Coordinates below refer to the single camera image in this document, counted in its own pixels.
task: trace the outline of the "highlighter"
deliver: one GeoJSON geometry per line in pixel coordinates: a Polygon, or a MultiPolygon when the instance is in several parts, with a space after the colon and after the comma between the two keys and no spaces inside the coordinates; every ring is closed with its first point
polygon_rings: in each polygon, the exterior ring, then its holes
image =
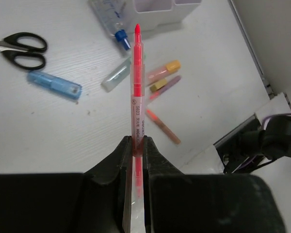
{"type": "Polygon", "coordinates": [[[161,79],[159,81],[157,81],[156,83],[154,83],[151,87],[150,90],[152,91],[152,93],[156,92],[157,90],[161,89],[162,87],[164,87],[167,84],[167,79],[161,79]]]}
{"type": "Polygon", "coordinates": [[[161,89],[157,90],[156,92],[154,92],[149,99],[146,100],[146,103],[149,104],[151,103],[153,100],[155,100],[158,96],[160,96],[161,94],[163,94],[165,91],[167,91],[169,88],[171,88],[172,86],[174,86],[177,82],[179,82],[181,79],[180,75],[177,75],[176,77],[174,77],[172,80],[170,80],[165,86],[163,86],[161,89]]]}
{"type": "Polygon", "coordinates": [[[181,143],[180,139],[159,119],[150,109],[145,114],[172,140],[175,144],[181,143]]]}
{"type": "Polygon", "coordinates": [[[146,77],[146,85],[151,85],[167,76],[177,72],[181,68],[181,63],[178,60],[174,60],[170,63],[167,63],[159,68],[156,68],[153,71],[148,72],[146,77]]]}
{"type": "Polygon", "coordinates": [[[82,93],[82,86],[66,79],[58,78],[41,71],[30,71],[27,79],[29,82],[42,86],[50,91],[77,100],[82,93]]]}

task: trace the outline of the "highlighter with yellow cap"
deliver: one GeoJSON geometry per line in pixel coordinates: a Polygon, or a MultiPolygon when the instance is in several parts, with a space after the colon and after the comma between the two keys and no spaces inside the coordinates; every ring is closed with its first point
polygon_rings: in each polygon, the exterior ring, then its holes
{"type": "Polygon", "coordinates": [[[163,78],[166,78],[168,75],[171,75],[177,72],[181,68],[181,63],[178,60],[174,60],[170,63],[167,63],[159,68],[156,68],[153,71],[145,74],[146,77],[146,85],[150,85],[152,83],[157,82],[163,78]]]}

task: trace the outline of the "pen holder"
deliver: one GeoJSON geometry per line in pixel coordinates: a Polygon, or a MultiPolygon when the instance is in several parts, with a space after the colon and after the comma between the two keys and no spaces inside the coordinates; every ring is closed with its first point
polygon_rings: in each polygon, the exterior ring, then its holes
{"type": "Polygon", "coordinates": [[[120,9],[124,29],[133,33],[137,23],[142,31],[158,25],[181,22],[202,0],[113,0],[120,9]]]}

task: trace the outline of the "black device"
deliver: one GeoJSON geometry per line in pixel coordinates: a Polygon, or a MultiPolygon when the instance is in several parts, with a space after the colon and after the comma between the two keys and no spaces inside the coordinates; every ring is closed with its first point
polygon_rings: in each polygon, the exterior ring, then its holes
{"type": "Polygon", "coordinates": [[[224,173],[250,173],[283,156],[291,158],[291,116],[271,118],[265,130],[252,118],[218,143],[216,149],[225,166],[224,173]],[[265,157],[271,161],[259,165],[265,157]],[[251,164],[239,169],[251,158],[251,164]]]}
{"type": "MultiPolygon", "coordinates": [[[[129,233],[132,139],[84,174],[0,175],[0,233],[129,233]]],[[[270,189],[249,174],[185,175],[144,137],[147,233],[285,233],[270,189]]]]}

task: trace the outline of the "highlighter cap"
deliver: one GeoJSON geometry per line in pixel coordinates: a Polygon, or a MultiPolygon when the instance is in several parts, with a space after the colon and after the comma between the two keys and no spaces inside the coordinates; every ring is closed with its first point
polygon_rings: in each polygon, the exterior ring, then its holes
{"type": "Polygon", "coordinates": [[[157,90],[161,89],[162,87],[164,87],[167,84],[167,79],[161,79],[159,81],[157,81],[156,83],[154,83],[151,87],[150,90],[152,92],[156,92],[157,90]]]}
{"type": "Polygon", "coordinates": [[[172,74],[172,73],[177,72],[181,68],[181,63],[178,60],[174,60],[170,63],[167,63],[166,68],[168,72],[172,74]]]}

